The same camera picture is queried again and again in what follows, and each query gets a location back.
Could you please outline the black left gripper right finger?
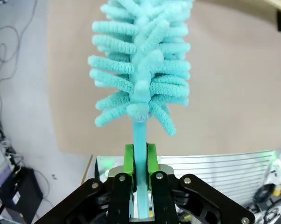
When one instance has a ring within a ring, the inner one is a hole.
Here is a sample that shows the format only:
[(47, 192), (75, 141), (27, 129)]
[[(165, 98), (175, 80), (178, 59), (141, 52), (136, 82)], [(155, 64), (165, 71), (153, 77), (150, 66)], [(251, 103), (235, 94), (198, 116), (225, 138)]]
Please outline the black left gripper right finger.
[(203, 224), (253, 224), (255, 216), (193, 174), (180, 178), (171, 166), (160, 165), (155, 144), (147, 144), (147, 165), (155, 223), (177, 224), (176, 208)]

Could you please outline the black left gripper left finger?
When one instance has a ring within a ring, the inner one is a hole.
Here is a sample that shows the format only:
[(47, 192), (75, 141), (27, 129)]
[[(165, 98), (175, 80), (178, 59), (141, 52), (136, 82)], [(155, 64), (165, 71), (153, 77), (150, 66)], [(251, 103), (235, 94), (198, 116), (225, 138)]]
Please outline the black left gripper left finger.
[(37, 220), (38, 224), (127, 224), (133, 197), (133, 145), (125, 146), (123, 166), (105, 182), (91, 178)]

